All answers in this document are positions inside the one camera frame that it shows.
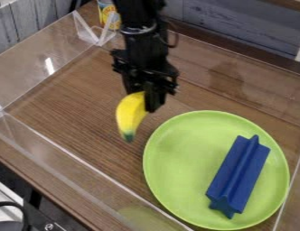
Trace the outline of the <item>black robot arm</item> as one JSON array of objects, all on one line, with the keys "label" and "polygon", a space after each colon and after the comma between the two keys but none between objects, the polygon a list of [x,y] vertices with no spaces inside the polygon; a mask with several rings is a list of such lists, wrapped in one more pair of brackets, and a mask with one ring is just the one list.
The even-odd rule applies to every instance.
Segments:
[{"label": "black robot arm", "polygon": [[169,63],[169,22],[161,14],[165,0],[112,0],[121,17],[125,48],[114,49],[112,69],[129,94],[143,92],[145,110],[154,113],[175,94],[178,69]]}]

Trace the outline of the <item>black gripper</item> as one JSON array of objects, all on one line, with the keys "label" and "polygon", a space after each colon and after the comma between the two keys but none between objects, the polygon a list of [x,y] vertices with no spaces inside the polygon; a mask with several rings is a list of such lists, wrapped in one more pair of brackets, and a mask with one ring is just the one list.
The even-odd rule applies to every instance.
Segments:
[{"label": "black gripper", "polygon": [[175,94],[179,71],[169,63],[169,30],[163,28],[122,28],[125,48],[114,49],[112,70],[122,76],[127,94],[145,91],[145,109],[154,113]]}]

